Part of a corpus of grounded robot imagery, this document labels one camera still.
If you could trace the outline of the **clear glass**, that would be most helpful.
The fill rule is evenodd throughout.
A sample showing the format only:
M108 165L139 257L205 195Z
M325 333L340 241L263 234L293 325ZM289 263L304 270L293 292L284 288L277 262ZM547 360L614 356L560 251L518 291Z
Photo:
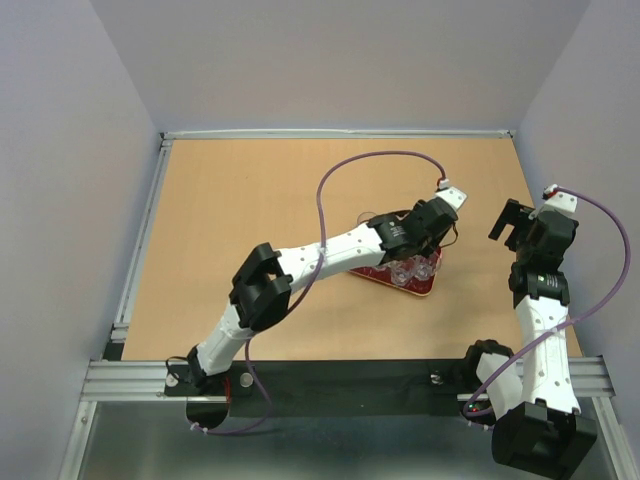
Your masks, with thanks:
M426 282L435 276L440 266L437 254L429 257L416 255L414 257L413 277L421 282Z
M361 224L365 224L371 227L372 225L376 225L379 222L379 218L380 218L380 215L375 212L372 212L372 211L362 212L361 214L358 215L356 219L356 225L359 226Z
M398 287L408 285L414 277L415 262L412 259L392 261L388 266L390 270L390 280Z

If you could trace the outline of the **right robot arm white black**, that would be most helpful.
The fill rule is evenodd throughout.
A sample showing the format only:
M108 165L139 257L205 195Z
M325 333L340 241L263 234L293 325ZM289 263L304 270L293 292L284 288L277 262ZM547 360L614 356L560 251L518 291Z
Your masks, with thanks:
M578 200L550 194L537 209L506 202L489 233L515 253L508 279L523 348L513 353L494 341L478 342L460 366L463 384L487 394L495 418L494 461L547 479L568 479L597 439L584 417L570 375L569 285L560 266L573 243Z

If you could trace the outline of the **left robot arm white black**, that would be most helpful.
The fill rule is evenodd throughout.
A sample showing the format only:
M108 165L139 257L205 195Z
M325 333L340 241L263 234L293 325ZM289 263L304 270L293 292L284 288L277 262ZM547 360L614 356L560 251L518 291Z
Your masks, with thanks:
M291 313L292 295L313 283L356 268L372 268L434 253L458 221L467 196L453 188L418 201L404 216L378 215L341 235L296 248L256 246L232 279L221 319L186 357L188 382L215 392L237 352L256 334Z

